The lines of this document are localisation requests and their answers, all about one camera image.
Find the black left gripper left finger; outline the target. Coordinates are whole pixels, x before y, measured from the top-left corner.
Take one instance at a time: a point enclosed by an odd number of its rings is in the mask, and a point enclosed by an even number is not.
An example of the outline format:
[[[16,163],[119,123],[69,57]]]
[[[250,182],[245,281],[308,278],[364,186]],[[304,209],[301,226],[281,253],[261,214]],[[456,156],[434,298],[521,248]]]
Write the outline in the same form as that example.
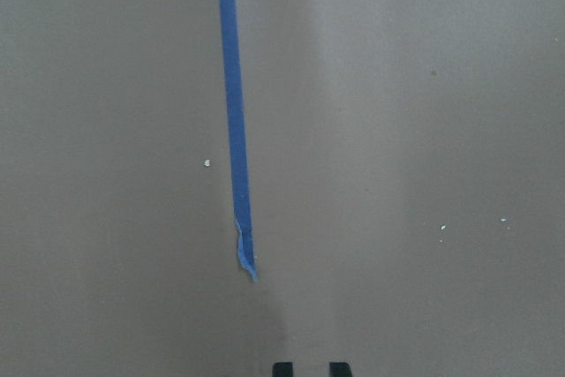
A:
[[[292,362],[276,362],[272,365],[272,377],[293,377]]]

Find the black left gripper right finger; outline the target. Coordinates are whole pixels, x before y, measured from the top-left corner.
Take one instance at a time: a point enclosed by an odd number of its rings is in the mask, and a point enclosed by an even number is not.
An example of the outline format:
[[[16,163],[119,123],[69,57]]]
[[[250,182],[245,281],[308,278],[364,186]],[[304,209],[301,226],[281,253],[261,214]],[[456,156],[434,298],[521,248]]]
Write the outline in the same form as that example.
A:
[[[328,373],[330,377],[352,377],[352,371],[347,362],[330,362]]]

